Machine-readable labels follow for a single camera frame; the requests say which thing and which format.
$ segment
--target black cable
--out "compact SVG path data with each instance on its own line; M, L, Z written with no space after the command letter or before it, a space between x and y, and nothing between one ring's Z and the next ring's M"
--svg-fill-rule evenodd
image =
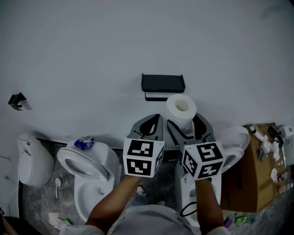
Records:
M35 207L35 205L34 205L34 203L33 203L33 200L31 199L31 197L29 196L29 194L28 194L28 192L26 191L26 190L24 190L23 188L21 188L20 187L20 185L17 185L17 184L15 184L8 176L6 176L6 179L8 179L8 180L10 180L15 186L17 186L18 188L20 188L21 190L23 190L27 195L28 195L28 197L29 197L29 199L30 199L30 201L31 201L31 203L32 203L32 205L33 205L33 207L35 208L35 210L36 210L36 212L37 212L37 214L46 222L46 223L48 223L51 227L53 227L54 229L56 229L58 232L60 232L57 228L55 228L53 225L51 225L47 220L45 220L40 214L39 214L39 212L38 212L38 210L37 210L37 208Z

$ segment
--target person's left arm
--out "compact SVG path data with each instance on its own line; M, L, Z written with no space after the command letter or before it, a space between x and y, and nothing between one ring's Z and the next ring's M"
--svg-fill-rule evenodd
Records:
M118 187L93 208L86 225L93 225L107 234L114 222L120 217L140 179L137 176L126 175Z

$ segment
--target forearm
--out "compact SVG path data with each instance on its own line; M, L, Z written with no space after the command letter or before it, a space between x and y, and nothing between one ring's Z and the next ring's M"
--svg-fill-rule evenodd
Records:
M125 176L118 187L93 208L86 224L94 225L106 234L123 212L140 179L136 176Z
M223 226L223 215L212 184L208 179L195 181L197 197L197 218L203 235Z

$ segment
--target metal rod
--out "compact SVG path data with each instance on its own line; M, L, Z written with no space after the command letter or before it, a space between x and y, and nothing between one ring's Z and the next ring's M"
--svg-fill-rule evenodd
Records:
M2 156L0 156L0 157L9 160L9 158L7 158L7 157L2 157Z

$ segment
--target shoe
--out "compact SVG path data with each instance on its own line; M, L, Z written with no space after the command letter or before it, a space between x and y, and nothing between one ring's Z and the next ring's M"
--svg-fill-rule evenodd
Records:
M139 185L139 186L137 187L136 194L137 194L138 196L145 196L145 195L146 195L143 186Z

